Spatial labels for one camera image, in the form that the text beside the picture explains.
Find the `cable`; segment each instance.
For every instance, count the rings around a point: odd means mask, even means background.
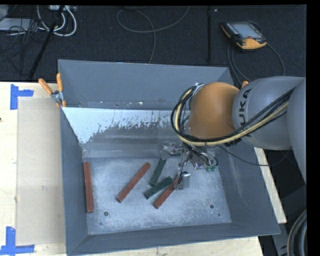
[[[41,20],[42,18],[41,18],[40,12],[39,12],[39,5],[38,4],[36,6],[36,11],[37,11],[38,18]],[[65,15],[63,13],[61,13],[61,16],[62,16],[62,19],[63,19],[62,25],[60,27],[58,27],[58,28],[55,28],[53,31],[59,31],[59,30],[64,28],[64,26],[66,24],[66,17],[65,17]],[[46,30],[46,31],[50,30],[50,28],[45,24],[45,22],[43,20],[40,23],[44,26],[44,28],[43,27],[39,27],[40,30]]]
[[[256,22],[254,21],[249,21],[250,23],[253,23],[255,24],[261,34],[263,32],[263,30],[261,29],[261,27],[259,26],[259,24],[257,24]],[[237,82],[239,83],[239,86],[241,87],[242,85],[242,82],[240,81],[240,78],[238,77],[236,71],[245,79],[247,80],[248,82],[250,82],[251,80],[249,78],[247,78],[240,70],[239,68],[237,67],[237,65],[235,64],[235,60],[234,60],[234,50],[236,48],[236,46],[234,48],[231,49],[231,53],[230,53],[230,44],[228,45],[228,48],[227,48],[227,56],[228,56],[228,61],[229,61],[229,64],[231,66],[231,69],[233,70],[233,74],[237,80]],[[277,58],[280,60],[280,63],[281,63],[281,66],[282,66],[282,76],[285,76],[286,75],[286,69],[285,69],[285,64],[284,64],[284,61],[282,60],[281,56],[278,54],[278,52],[271,46],[270,43],[267,43],[266,44],[267,46],[270,47],[270,49],[275,53],[275,55],[277,56]]]
[[[299,248],[300,256],[305,256],[305,239],[307,234],[307,221],[303,223],[303,226],[301,229],[302,230],[299,237],[298,248]]]
[[[147,19],[147,21],[150,23],[152,30],[155,30],[154,25],[152,24],[151,20],[145,15],[143,14],[141,11],[136,10],[137,13],[141,14],[143,17],[145,17]],[[149,64],[151,63],[153,57],[154,57],[154,53],[155,53],[155,49],[156,49],[156,32],[153,32],[153,49],[152,49],[152,53],[151,53],[151,57],[149,59]]]
[[[116,21],[118,22],[118,24],[121,27],[123,27],[124,29],[126,29],[126,30],[128,30],[130,32],[134,32],[134,33],[153,33],[153,49],[152,49],[151,57],[150,57],[149,62],[148,62],[150,64],[152,59],[153,59],[153,57],[154,57],[154,53],[155,53],[155,49],[156,49],[156,32],[157,31],[161,31],[161,30],[166,30],[168,28],[173,27],[177,23],[179,23],[186,16],[186,14],[188,13],[189,9],[190,9],[190,6],[188,6],[187,10],[182,15],[182,17],[180,19],[178,19],[175,23],[173,23],[171,25],[168,25],[168,26],[165,26],[165,27],[162,27],[162,28],[158,28],[158,29],[154,28],[154,25],[152,24],[151,20],[144,13],[142,13],[139,10],[136,10],[135,12],[139,13],[140,15],[144,16],[147,19],[147,21],[151,25],[152,30],[134,30],[134,29],[131,29],[131,28],[128,28],[128,27],[124,26],[119,20],[119,14],[123,11],[123,9],[119,10],[118,13],[116,14]]]
[[[243,130],[239,133],[235,133],[229,136],[225,136],[225,137],[221,137],[221,138],[214,138],[214,139],[199,139],[196,138],[194,136],[190,136],[190,135],[186,135],[186,134],[182,134],[180,132],[180,119],[181,119],[181,108],[183,107],[183,104],[186,103],[186,101],[188,99],[190,99],[192,97],[192,93],[193,91],[196,89],[196,86],[193,86],[191,88],[189,88],[180,98],[178,104],[174,107],[172,113],[171,113],[171,126],[174,129],[174,131],[178,134],[178,137],[180,138],[180,140],[186,144],[190,144],[193,146],[212,146],[212,145],[218,145],[218,144],[225,144],[225,143],[229,143],[232,142],[234,140],[237,140],[253,131],[255,131],[256,129],[258,129],[259,127],[265,125],[266,123],[272,121],[272,119],[279,114],[280,112],[282,112],[287,106],[288,106],[288,102],[284,103],[284,96],[281,96],[279,99],[281,100],[275,100],[274,102],[272,102],[269,106],[267,106],[267,108],[269,108],[270,106],[273,106],[274,104],[283,104],[280,108],[278,108],[277,110],[273,111],[272,113],[268,113],[268,115],[266,115],[262,120],[260,120],[258,123],[252,125],[251,127],[249,127],[246,130]]]
[[[276,163],[272,163],[272,164],[259,164],[259,163],[254,163],[254,162],[249,162],[249,161],[247,161],[247,160],[244,160],[244,159],[242,159],[241,157],[239,157],[239,156],[237,156],[237,155],[229,152],[229,151],[226,150],[224,147],[222,147],[222,146],[220,146],[220,145],[217,145],[217,146],[218,146],[219,148],[223,149],[224,151],[226,151],[226,152],[227,152],[228,154],[230,154],[231,156],[235,157],[236,159],[239,159],[239,160],[242,161],[242,162],[245,162],[245,163],[247,163],[247,164],[249,164],[249,165],[261,166],[261,167],[274,167],[274,166],[280,164],[280,163],[286,158],[287,154],[288,154],[289,151],[290,151],[290,148],[289,148],[289,149],[287,150],[287,152],[285,153],[285,155],[284,155],[278,162],[276,162]]]
[[[119,20],[119,14],[123,11],[123,9],[121,9],[120,11],[118,11],[118,13],[116,14],[116,20],[117,22],[119,23],[119,25],[121,27],[123,27],[124,29],[128,30],[128,31],[131,31],[131,32],[135,32],[135,33],[152,33],[152,32],[157,32],[157,31],[161,31],[161,30],[166,30],[168,28],[171,28],[173,27],[174,25],[178,24],[188,13],[190,9],[190,5],[188,6],[188,8],[186,9],[185,13],[182,15],[182,17],[180,19],[178,19],[175,23],[171,24],[171,25],[168,25],[168,26],[165,26],[165,27],[162,27],[162,28],[157,28],[157,29],[152,29],[152,30],[134,30],[134,29],[131,29],[131,28],[128,28],[126,26],[124,26],[120,20]]]
[[[298,217],[290,230],[286,247],[288,256],[294,256],[295,236],[306,221],[307,209],[302,212],[302,214]]]
[[[64,7],[66,9],[66,11],[69,13],[69,15],[72,17],[72,20],[73,20],[73,30],[72,32],[70,33],[67,33],[67,34],[63,34],[63,33],[58,33],[57,31],[61,30],[65,24],[66,24],[66,18],[65,18],[65,15],[63,13],[61,13],[61,16],[63,18],[63,24],[58,27],[58,28],[55,28],[53,30],[53,33],[56,35],[56,36],[59,36],[59,37],[70,37],[72,36],[76,31],[77,31],[77,20],[76,20],[76,17],[74,16],[74,14],[72,13],[72,11],[70,10],[70,8],[68,6],[65,6]],[[41,20],[42,17],[40,15],[40,12],[39,12],[39,5],[37,4],[37,14],[38,14],[38,18]],[[42,30],[46,30],[46,31],[49,31],[50,28],[43,22],[41,21],[41,24],[44,26],[44,28],[40,28]]]

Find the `white cable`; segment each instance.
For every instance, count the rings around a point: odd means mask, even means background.
[[[66,18],[65,18],[65,16],[64,16],[64,14],[61,13],[61,14],[62,14],[62,17],[63,17],[63,24],[62,24],[61,27],[56,28],[56,29],[53,30],[53,33],[54,33],[56,36],[59,36],[59,37],[69,37],[69,36],[72,36],[72,35],[77,31],[77,20],[76,20],[76,17],[75,17],[74,14],[70,11],[70,8],[69,8],[68,6],[65,6],[64,8],[66,9],[66,11],[67,11],[67,12],[70,14],[70,16],[72,17],[72,19],[73,19],[73,24],[74,24],[74,28],[73,28],[72,32],[70,32],[70,33],[68,33],[68,34],[61,34],[61,33],[57,33],[57,32],[56,32],[56,31],[58,31],[58,30],[61,30],[61,29],[65,26],[65,24],[66,24]],[[41,16],[40,16],[40,13],[39,13],[39,5],[37,5],[37,13],[38,13],[39,19],[41,20]],[[47,31],[50,30],[49,27],[46,26],[46,24],[45,24],[43,21],[41,21],[41,24],[46,28],[45,30],[47,30]]]
[[[43,28],[43,27],[39,27],[39,29],[40,29],[40,30],[49,31],[50,28],[44,23],[43,20],[41,20],[42,18],[41,18],[40,12],[39,12],[39,5],[38,5],[38,4],[36,5],[36,11],[37,11],[37,14],[38,14],[38,18],[39,18],[39,20],[41,21],[41,24],[44,26],[44,28]],[[61,25],[60,27],[55,28],[55,29],[53,30],[54,32],[63,29],[64,26],[65,26],[65,24],[66,24],[66,17],[65,17],[65,15],[64,15],[63,13],[61,13],[61,15],[62,15],[63,23],[62,23],[62,25]]]

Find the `black floor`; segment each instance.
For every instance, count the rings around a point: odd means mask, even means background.
[[[48,11],[47,7],[40,5],[39,13],[42,21],[50,26],[55,12]],[[57,31],[60,34],[74,29],[72,17],[64,13],[66,25]],[[38,29],[9,35],[8,31],[0,31],[0,81],[27,82],[44,78],[55,82],[59,59],[228,67],[236,86],[243,80],[306,76],[307,5],[212,5],[210,9],[208,6],[140,6],[138,10],[124,6],[77,5],[73,14],[77,25],[75,33],[54,34],[35,70],[32,67],[48,32]],[[39,21],[36,5],[11,5],[8,17]],[[252,52],[240,51],[230,44],[220,27],[221,22],[227,21],[255,22],[269,45]],[[159,31],[133,32],[120,23],[131,30]],[[233,51],[238,71],[231,67],[228,47]],[[265,152],[270,164],[278,162],[286,153]],[[271,172],[281,199],[305,185],[291,151]],[[277,255],[271,237],[260,237],[260,243],[265,256]]]

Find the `black cable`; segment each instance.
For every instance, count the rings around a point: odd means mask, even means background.
[[[45,51],[45,49],[46,49],[46,47],[47,47],[47,45],[48,45],[48,43],[49,43],[49,41],[50,41],[51,36],[53,35],[54,29],[55,29],[55,27],[56,27],[56,25],[57,25],[57,22],[58,22],[58,19],[59,19],[59,17],[60,17],[60,14],[62,13],[62,11],[63,11],[64,8],[65,8],[65,5],[64,5],[64,4],[61,4],[61,5],[59,6],[59,9],[58,9],[58,11],[57,11],[57,14],[54,16],[55,19],[54,19],[54,21],[53,21],[52,24],[51,24],[51,28],[50,28],[50,30],[49,30],[49,32],[48,32],[48,35],[46,36],[46,38],[45,38],[45,40],[44,40],[44,43],[43,43],[43,45],[42,45],[42,47],[41,47],[41,49],[40,49],[40,52],[39,52],[39,54],[37,55],[37,57],[35,58],[35,61],[34,61],[33,65],[32,65],[31,70],[30,70],[30,75],[29,75],[29,79],[30,79],[30,80],[32,80],[32,78],[33,78],[33,76],[34,76],[34,74],[35,74],[35,72],[36,72],[36,69],[37,69],[37,67],[38,67],[38,65],[39,65],[39,62],[40,62],[40,60],[41,60],[41,57],[42,57],[42,55],[43,55],[43,53],[44,53],[44,51]]]
[[[247,160],[244,160],[244,159],[242,159],[241,157],[239,157],[239,156],[231,153],[230,151],[226,150],[224,147],[222,147],[222,146],[220,146],[220,145],[217,145],[217,146],[218,146],[219,148],[223,149],[224,151],[226,151],[228,154],[230,154],[230,155],[233,156],[234,158],[236,158],[236,159],[238,159],[238,160],[240,160],[240,161],[242,161],[242,162],[245,162],[245,163],[247,163],[247,164],[249,164],[249,165],[261,166],[261,167],[270,167],[270,168],[272,168],[272,167],[280,164],[280,163],[287,157],[288,153],[289,153],[290,150],[291,150],[291,147],[290,147],[290,148],[286,151],[285,155],[284,155],[278,162],[276,162],[276,163],[272,163],[272,164],[258,164],[258,163],[249,162],[249,161],[247,161]]]
[[[230,53],[230,46],[231,46],[231,42],[228,44],[228,47],[226,49],[226,53],[227,53],[227,57],[228,57],[228,61],[229,61],[229,64],[230,64],[230,67],[231,67],[231,70],[233,71],[233,74],[235,76],[235,79],[237,80],[238,82],[238,86],[236,86],[238,89],[241,88],[241,81],[240,81],[240,78],[238,77],[237,73],[234,71],[235,67],[234,67],[234,63],[232,62],[231,60],[231,53]]]
[[[251,124],[252,122],[254,122],[256,119],[258,119],[260,116],[262,116],[263,113],[265,113],[267,110],[269,110],[270,108],[272,108],[263,118],[268,117],[269,115],[272,114],[272,112],[278,108],[280,105],[282,105],[284,102],[286,102],[289,98],[291,93],[293,92],[294,88],[289,90],[288,92],[284,93],[282,96],[280,96],[278,99],[274,100],[272,103],[270,103],[268,106],[266,106],[264,109],[262,109],[259,113],[257,113],[254,117],[252,117],[248,122],[246,122],[244,125],[242,125],[241,127],[239,127],[238,129],[236,129],[234,132],[230,133],[227,136],[223,136],[223,137],[218,137],[218,138],[211,138],[211,139],[199,139],[197,137],[194,137],[192,135],[188,135],[188,134],[184,134],[181,131],[178,131],[174,125],[174,115],[175,112],[177,111],[179,105],[181,104],[181,110],[184,108],[184,105],[186,104],[186,102],[192,97],[193,91],[195,90],[196,86],[190,87],[188,88],[180,97],[178,103],[176,104],[176,106],[173,108],[172,113],[171,113],[171,126],[173,128],[173,130],[180,135],[181,137],[184,137],[185,139],[188,139],[189,141],[193,141],[193,142],[216,142],[216,141],[220,141],[220,140],[224,140],[224,139],[228,139],[236,134],[239,133],[239,131],[244,130],[244,128],[246,128],[249,124]],[[184,98],[182,99],[182,97],[187,93],[188,90],[191,90],[191,92]],[[182,111],[180,111],[180,113],[177,113],[176,115],[178,115],[178,126],[180,127],[181,125],[181,113]]]
[[[254,21],[249,21],[249,22],[255,24],[255,25],[258,27],[258,29],[260,30],[261,34],[263,33],[263,30],[262,30],[262,28],[260,27],[259,24],[257,24],[257,23],[254,22]],[[286,75],[286,69],[285,69],[284,61],[282,60],[281,56],[280,56],[280,55],[278,54],[278,52],[270,45],[270,43],[267,43],[266,45],[270,47],[270,49],[275,53],[275,55],[277,56],[277,58],[280,60],[280,63],[281,63],[281,66],[282,66],[282,76],[285,76],[285,75]],[[228,61],[229,61],[229,64],[230,64],[230,66],[231,66],[231,69],[232,69],[232,71],[233,71],[233,74],[234,74],[237,82],[239,83],[239,86],[241,87],[242,82],[240,81],[240,79],[239,79],[239,77],[238,77],[238,75],[237,75],[237,73],[236,73],[235,71],[237,71],[237,72],[238,72],[245,80],[247,80],[248,82],[250,82],[251,79],[247,78],[247,77],[239,70],[239,68],[237,67],[237,65],[236,65],[236,63],[235,63],[235,60],[234,60],[234,57],[233,57],[235,48],[236,48],[236,46],[235,46],[233,49],[231,49],[231,53],[230,53],[230,50],[229,50],[229,49],[230,49],[230,44],[229,44],[229,45],[228,45],[228,48],[227,48],[227,55],[228,55]]]
[[[307,221],[307,209],[305,209],[302,214],[297,218],[297,220],[294,222],[290,233],[288,235],[288,241],[287,241],[287,253],[288,256],[294,256],[294,247],[295,247],[295,237],[297,233],[299,232],[300,228],[303,226],[303,224]]]

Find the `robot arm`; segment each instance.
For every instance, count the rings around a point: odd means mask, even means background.
[[[188,120],[181,120],[189,101]],[[306,79],[274,76],[233,85],[195,85],[181,96],[171,124],[191,150],[243,140],[256,148],[292,147],[306,181]]]

